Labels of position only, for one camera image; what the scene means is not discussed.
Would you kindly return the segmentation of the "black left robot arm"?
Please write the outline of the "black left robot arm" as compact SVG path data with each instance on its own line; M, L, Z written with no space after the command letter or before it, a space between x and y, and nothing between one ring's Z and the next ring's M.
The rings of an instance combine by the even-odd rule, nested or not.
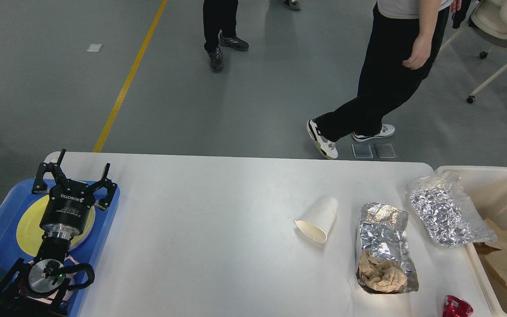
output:
M42 162L0 206L0 317L74 317L104 246L120 191L106 164L98 181Z

